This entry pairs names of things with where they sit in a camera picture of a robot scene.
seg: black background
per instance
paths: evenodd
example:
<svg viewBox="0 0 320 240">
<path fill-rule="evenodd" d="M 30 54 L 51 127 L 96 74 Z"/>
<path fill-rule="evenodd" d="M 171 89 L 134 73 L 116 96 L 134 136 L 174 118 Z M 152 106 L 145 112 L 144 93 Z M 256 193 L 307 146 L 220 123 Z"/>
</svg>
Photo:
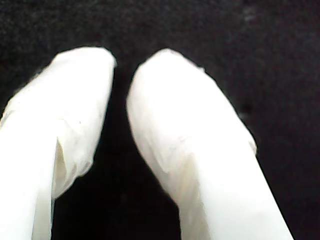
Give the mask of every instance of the black background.
<svg viewBox="0 0 320 240">
<path fill-rule="evenodd" d="M 179 239 L 125 111 L 138 64 L 164 47 L 216 79 L 293 236 L 320 239 L 319 20 L 317 0 L 0 0 L 1 109 L 60 51 L 104 46 L 118 62 L 95 164 L 56 201 L 53 240 Z"/>
</svg>

